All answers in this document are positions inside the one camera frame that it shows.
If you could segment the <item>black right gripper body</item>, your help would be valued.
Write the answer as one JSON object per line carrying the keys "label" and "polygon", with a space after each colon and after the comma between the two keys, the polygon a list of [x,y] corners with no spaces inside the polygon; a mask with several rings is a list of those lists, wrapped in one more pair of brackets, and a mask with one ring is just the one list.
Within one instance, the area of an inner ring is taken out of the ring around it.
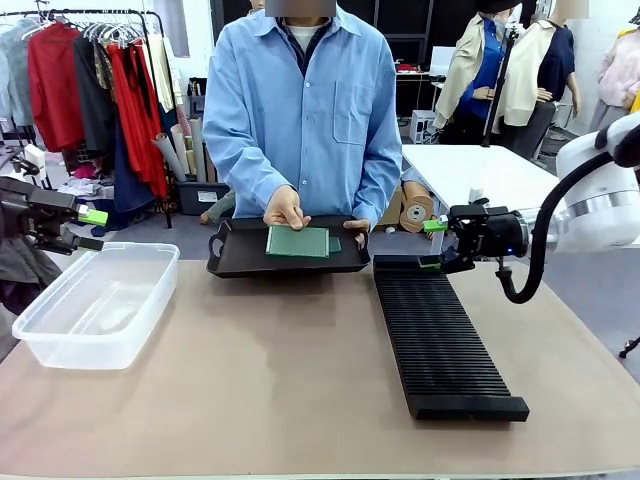
{"label": "black right gripper body", "polygon": [[457,244],[448,249],[448,270],[468,271],[483,258],[525,257],[529,250],[529,228],[518,211],[486,207],[483,203],[452,206],[448,230]]}

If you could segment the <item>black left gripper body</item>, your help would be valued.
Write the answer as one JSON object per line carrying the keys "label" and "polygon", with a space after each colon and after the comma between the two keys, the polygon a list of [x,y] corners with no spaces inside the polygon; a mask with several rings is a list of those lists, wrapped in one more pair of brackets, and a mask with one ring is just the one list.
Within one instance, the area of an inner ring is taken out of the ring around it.
{"label": "black left gripper body", "polygon": [[74,196],[45,190],[12,177],[1,177],[1,239],[30,237],[35,247],[73,253],[78,236],[64,225],[78,218]]}

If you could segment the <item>person's left hand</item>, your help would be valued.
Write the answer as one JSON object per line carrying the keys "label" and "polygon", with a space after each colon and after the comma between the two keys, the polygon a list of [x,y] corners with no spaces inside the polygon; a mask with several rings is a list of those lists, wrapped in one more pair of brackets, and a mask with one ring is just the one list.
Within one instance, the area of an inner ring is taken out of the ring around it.
{"label": "person's left hand", "polygon": [[370,223],[367,219],[352,219],[343,223],[343,228],[349,231],[357,243],[358,249],[363,250],[367,246]]}

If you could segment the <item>person's right hand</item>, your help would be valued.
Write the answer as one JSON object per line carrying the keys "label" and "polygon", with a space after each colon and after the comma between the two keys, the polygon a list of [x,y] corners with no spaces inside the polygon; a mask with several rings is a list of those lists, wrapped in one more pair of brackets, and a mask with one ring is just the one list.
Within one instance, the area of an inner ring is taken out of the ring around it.
{"label": "person's right hand", "polygon": [[283,185],[271,196],[263,221],[268,226],[288,226],[299,231],[309,225],[311,217],[303,213],[297,191]]}

